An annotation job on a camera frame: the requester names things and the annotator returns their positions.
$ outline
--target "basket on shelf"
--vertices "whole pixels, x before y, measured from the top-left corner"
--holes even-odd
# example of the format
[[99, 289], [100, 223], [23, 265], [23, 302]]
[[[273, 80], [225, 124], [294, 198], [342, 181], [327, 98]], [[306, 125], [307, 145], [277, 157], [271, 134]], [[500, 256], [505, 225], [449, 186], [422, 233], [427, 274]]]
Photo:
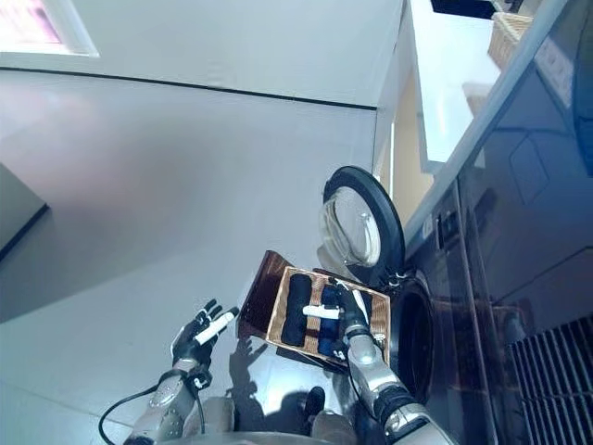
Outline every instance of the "basket on shelf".
[[488, 54], [498, 67], [504, 70], [511, 60], [515, 47], [533, 19], [508, 12], [496, 12], [493, 14], [492, 20], [494, 25]]

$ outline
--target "robotic arm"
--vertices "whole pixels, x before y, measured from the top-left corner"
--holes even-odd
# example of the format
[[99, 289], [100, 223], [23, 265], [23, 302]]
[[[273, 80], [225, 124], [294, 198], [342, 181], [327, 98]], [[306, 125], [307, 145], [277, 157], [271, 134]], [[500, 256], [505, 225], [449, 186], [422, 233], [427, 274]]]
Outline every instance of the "robotic arm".
[[[358, 291], [350, 290], [339, 280], [337, 285], [339, 316], [344, 324], [353, 385], [362, 403], [383, 426], [387, 443], [455, 443], [383, 361], [371, 335], [364, 305], [357, 298]], [[336, 313], [328, 312], [327, 316], [336, 318]]]
[[151, 445], [180, 438], [185, 419], [196, 401], [204, 433], [204, 414], [198, 391], [207, 388], [212, 381], [208, 370], [210, 354], [219, 333], [239, 313], [237, 308], [223, 314], [221, 311], [216, 300], [211, 300], [173, 339], [170, 346], [172, 367], [158, 380], [145, 413], [134, 424], [124, 445]]

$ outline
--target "round door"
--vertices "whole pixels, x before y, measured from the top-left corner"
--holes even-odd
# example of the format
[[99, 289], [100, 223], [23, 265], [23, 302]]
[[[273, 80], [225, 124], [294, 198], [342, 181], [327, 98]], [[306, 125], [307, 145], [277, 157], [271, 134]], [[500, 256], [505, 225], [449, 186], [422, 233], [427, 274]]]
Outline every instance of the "round door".
[[405, 244], [399, 217], [383, 186], [359, 167], [342, 167], [325, 184], [323, 245], [363, 284], [384, 286], [402, 272]]

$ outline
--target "folded cloth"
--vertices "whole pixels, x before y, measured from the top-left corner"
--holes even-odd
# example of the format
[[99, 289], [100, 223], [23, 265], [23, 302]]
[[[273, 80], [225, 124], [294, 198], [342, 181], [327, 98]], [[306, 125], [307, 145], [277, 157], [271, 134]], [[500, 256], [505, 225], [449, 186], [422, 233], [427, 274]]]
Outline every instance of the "folded cloth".
[[[322, 304], [326, 306], [335, 306], [338, 304], [337, 288], [327, 285], [323, 288]], [[329, 320], [322, 318], [319, 328], [319, 343], [317, 351], [327, 357], [334, 357], [334, 343], [340, 335], [339, 320]]]
[[280, 336], [286, 345], [305, 345], [307, 316], [303, 315], [303, 307], [309, 304], [311, 288], [311, 279], [307, 275], [295, 273], [290, 277], [286, 299], [286, 320]]

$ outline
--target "metal grate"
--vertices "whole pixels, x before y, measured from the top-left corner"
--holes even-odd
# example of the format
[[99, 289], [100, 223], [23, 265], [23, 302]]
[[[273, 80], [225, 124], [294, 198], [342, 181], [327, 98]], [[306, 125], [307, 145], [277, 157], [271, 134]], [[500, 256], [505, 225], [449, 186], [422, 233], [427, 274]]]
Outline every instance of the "metal grate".
[[531, 443], [593, 443], [593, 315], [511, 344]]

